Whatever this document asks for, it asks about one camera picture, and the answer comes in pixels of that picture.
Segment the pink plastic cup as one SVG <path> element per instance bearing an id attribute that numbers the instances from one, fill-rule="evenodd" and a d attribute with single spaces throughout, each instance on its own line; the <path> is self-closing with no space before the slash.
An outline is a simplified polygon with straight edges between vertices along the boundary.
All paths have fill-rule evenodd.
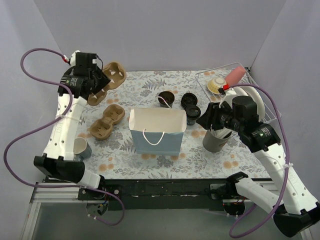
<path id="1" fill-rule="evenodd" d="M 225 81 L 230 86 L 236 85 L 242 79 L 245 73 L 246 70 L 243 66 L 237 66 L 225 77 Z"/>

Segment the stack of black lids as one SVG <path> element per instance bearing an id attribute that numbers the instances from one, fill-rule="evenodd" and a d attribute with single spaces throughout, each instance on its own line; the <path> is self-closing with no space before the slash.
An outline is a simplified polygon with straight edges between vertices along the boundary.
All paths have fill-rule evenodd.
<path id="1" fill-rule="evenodd" d="M 196 106 L 198 104 L 198 98 L 193 93 L 187 92 L 182 96 L 180 103 L 183 109 L 187 106 Z"/>

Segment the yellow patterned bowl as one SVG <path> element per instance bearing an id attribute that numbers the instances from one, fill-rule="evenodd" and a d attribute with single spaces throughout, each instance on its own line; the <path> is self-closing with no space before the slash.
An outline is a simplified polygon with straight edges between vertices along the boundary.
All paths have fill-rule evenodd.
<path id="1" fill-rule="evenodd" d="M 226 85 L 227 82 L 223 77 L 214 77 L 207 82 L 207 89 L 215 95 L 219 95 L 219 89 Z"/>

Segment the grey cup with straws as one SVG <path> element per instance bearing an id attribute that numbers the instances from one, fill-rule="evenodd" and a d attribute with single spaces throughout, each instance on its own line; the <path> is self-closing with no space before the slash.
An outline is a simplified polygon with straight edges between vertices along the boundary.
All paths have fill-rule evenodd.
<path id="1" fill-rule="evenodd" d="M 211 153 L 217 153 L 222 150 L 231 135 L 232 131 L 226 128 L 221 130 L 207 130 L 202 140 L 203 147 Z"/>

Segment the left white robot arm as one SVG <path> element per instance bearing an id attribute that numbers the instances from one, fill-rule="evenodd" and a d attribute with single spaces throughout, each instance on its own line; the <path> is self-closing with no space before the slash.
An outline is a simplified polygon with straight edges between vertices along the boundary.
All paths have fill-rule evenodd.
<path id="1" fill-rule="evenodd" d="M 76 51 L 69 60 L 70 68 L 63 74 L 58 87 L 56 122 L 47 146 L 33 164 L 47 177 L 89 188 L 95 200 L 106 196 L 101 176 L 74 160 L 74 143 L 82 112 L 89 96 L 106 87 L 110 79 L 98 66 L 96 53 Z"/>

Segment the black coffee cup lid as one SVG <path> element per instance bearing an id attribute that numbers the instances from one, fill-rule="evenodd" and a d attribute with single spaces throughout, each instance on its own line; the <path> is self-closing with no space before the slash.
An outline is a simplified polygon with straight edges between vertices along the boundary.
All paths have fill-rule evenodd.
<path id="1" fill-rule="evenodd" d="M 184 109 L 186 116 L 190 119 L 197 119 L 201 115 L 201 109 L 196 105 L 187 105 Z"/>

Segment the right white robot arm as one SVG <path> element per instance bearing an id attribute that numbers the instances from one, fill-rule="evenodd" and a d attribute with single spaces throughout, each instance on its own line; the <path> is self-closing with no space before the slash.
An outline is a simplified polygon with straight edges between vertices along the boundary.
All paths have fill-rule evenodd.
<path id="1" fill-rule="evenodd" d="M 196 121 L 206 130 L 223 128 L 236 132 L 240 141 L 262 163 L 279 190 L 276 195 L 243 172 L 226 179 L 227 195 L 232 199 L 243 196 L 265 210 L 280 232 L 293 237 L 320 220 L 320 202 L 302 183 L 289 161 L 273 127 L 259 121 L 257 104 L 249 96 L 236 96 L 231 104 L 210 102 Z"/>

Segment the floral tablecloth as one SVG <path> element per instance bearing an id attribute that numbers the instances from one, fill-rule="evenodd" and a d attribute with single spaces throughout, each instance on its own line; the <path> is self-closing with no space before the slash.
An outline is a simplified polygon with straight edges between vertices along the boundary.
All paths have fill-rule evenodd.
<path id="1" fill-rule="evenodd" d="M 181 108 L 185 93 L 197 96 L 198 106 L 206 110 L 216 97 L 207 90 L 207 81 L 229 74 L 226 68 L 201 71 L 129 71 L 124 83 L 110 90 L 97 106 L 87 106 L 82 113 L 77 136 L 85 138 L 92 155 L 85 161 L 87 169 L 107 179 L 187 179 L 227 178 L 244 172 L 251 178 L 267 178 L 268 173 L 237 134 L 222 147 L 211 153 L 203 147 L 205 130 L 198 124 L 188 126 L 183 134 L 177 156 L 138 154 L 129 129 L 130 111 L 134 107 L 158 107 L 157 95 L 163 91 L 174 94 L 173 107 Z M 96 140 L 90 126 L 102 117 L 111 104 L 124 108 L 125 116 L 116 124 L 106 140 Z"/>

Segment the aluminium frame rail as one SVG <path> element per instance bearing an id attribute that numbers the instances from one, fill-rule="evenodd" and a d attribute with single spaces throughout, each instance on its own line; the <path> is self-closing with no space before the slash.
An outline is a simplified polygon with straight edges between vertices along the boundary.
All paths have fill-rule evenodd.
<path id="1" fill-rule="evenodd" d="M 36 189 L 32 193 L 23 240 L 227 240 L 265 216 L 256 208 L 237 222 L 223 211 L 130 209 L 116 226 L 92 218 L 98 204 L 78 200 L 76 188 Z"/>

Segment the white paper cup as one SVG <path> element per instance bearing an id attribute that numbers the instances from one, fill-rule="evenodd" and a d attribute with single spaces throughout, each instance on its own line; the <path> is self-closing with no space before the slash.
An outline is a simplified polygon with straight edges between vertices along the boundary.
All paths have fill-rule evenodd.
<path id="1" fill-rule="evenodd" d="M 77 137 L 74 140 L 73 146 L 73 160 L 76 162 L 83 162 L 92 155 L 92 149 L 87 140 L 83 137 Z"/>

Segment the light blue paper bag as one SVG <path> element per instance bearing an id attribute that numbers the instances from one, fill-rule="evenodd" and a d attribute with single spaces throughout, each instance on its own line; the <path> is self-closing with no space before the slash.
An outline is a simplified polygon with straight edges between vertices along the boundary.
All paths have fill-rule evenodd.
<path id="1" fill-rule="evenodd" d="M 134 107 L 129 130 L 138 154 L 178 156 L 181 151 L 187 115 L 183 109 Z"/>

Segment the back white plate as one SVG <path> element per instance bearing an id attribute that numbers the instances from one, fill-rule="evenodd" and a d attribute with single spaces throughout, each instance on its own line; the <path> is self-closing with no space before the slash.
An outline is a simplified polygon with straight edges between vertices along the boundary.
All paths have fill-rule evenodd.
<path id="1" fill-rule="evenodd" d="M 265 110 L 265 105 L 264 102 L 260 96 L 260 94 L 257 92 L 257 90 L 252 87 L 252 86 L 237 86 L 233 88 L 237 94 L 241 96 L 249 96 L 251 97 L 256 105 L 257 105 L 257 114 L 259 117 L 259 121 L 262 121 L 263 118 L 265 117 L 266 110 Z"/>

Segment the black coffee cup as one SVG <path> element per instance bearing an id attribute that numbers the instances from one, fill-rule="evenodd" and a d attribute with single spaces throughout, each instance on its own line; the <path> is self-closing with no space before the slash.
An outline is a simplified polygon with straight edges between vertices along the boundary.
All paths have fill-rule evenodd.
<path id="1" fill-rule="evenodd" d="M 162 108 L 171 108 L 175 101 L 175 95 L 171 91 L 162 91 L 157 99 Z"/>
<path id="2" fill-rule="evenodd" d="M 197 119 L 198 119 L 197 117 L 187 116 L 186 117 L 186 123 L 187 123 L 188 126 L 193 126 L 196 123 Z"/>

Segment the brown cardboard cup sleeves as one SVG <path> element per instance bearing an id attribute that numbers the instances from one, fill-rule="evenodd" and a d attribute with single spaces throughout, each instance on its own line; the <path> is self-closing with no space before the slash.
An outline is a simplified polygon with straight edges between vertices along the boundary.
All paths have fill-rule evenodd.
<path id="1" fill-rule="evenodd" d="M 99 141 L 106 140 L 111 135 L 114 125 L 117 125 L 124 116 L 125 110 L 123 107 L 111 104 L 103 111 L 102 117 L 90 126 L 89 132 Z"/>

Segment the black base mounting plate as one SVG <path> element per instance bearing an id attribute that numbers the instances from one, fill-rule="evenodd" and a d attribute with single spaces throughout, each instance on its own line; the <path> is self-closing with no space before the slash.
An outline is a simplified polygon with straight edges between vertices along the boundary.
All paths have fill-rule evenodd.
<path id="1" fill-rule="evenodd" d="M 106 179 L 102 189 L 113 196 L 81 188 L 78 200 L 107 201 L 110 211 L 204 209 L 241 215 L 246 209 L 246 199 L 225 178 Z"/>

